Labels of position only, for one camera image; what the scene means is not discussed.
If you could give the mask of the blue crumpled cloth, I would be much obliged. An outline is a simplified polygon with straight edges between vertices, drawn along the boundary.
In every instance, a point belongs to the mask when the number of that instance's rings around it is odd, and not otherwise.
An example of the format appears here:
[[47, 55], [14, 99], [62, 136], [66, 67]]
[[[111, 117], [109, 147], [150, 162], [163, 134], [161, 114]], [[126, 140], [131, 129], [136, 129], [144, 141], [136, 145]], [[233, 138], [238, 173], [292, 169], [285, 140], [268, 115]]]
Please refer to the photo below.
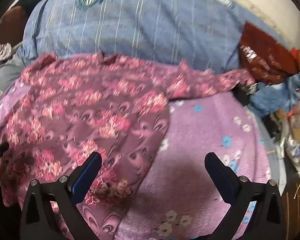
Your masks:
[[300, 72], [277, 85], [257, 84], [249, 98], [248, 108], [263, 118], [279, 109], [289, 113], [300, 101]]

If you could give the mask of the red shiny plastic bag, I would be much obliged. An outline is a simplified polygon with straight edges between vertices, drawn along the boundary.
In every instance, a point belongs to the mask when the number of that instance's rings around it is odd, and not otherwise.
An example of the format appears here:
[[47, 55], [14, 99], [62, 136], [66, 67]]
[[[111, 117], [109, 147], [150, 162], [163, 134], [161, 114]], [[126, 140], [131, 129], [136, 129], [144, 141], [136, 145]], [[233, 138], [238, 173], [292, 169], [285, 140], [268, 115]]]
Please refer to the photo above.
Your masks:
[[239, 60], [255, 81], [266, 85], [277, 85], [300, 72], [289, 50], [249, 22], [239, 42]]

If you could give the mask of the purple floral bedsheet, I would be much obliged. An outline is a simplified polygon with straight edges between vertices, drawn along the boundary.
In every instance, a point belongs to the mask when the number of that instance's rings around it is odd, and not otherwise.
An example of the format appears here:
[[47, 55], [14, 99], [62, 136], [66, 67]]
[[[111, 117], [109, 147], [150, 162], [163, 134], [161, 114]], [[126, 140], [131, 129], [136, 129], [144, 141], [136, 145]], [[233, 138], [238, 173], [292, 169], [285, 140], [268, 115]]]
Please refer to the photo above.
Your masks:
[[215, 152], [238, 175], [266, 182], [270, 167], [256, 118], [232, 93], [171, 100], [169, 128], [113, 239], [192, 239], [228, 210], [204, 167]]

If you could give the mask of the white patterned cloth pile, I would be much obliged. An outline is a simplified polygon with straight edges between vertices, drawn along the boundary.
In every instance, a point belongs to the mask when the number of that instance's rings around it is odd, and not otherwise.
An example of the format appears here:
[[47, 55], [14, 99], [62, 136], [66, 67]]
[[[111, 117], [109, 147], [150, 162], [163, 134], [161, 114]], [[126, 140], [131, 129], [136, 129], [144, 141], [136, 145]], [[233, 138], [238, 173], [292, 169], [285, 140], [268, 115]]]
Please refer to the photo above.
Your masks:
[[300, 101], [289, 113], [279, 109], [276, 116], [282, 121], [281, 135], [286, 155], [300, 176]]

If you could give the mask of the maroon pink floral garment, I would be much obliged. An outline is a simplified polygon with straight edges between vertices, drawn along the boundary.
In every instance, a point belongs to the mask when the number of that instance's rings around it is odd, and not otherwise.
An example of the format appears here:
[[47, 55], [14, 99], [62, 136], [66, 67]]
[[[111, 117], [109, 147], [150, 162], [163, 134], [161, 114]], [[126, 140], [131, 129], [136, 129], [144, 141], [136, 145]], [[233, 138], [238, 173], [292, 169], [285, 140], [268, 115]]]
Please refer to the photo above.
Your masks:
[[97, 237], [113, 239], [169, 128], [169, 101], [253, 83], [245, 69], [216, 74], [102, 52], [43, 54], [0, 102], [0, 143], [10, 145], [0, 161], [3, 202], [22, 204], [32, 179], [55, 181], [98, 152], [101, 170], [78, 208]]

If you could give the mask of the grey folded cloth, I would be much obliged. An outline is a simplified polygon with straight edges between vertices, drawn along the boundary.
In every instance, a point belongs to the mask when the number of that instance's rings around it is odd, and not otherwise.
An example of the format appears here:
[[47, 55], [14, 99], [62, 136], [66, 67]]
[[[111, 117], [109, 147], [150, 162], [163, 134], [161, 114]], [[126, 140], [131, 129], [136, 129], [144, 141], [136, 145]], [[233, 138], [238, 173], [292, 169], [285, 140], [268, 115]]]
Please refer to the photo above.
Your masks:
[[0, 97], [15, 82], [25, 68], [17, 50], [22, 43], [12, 46], [10, 43], [0, 44]]

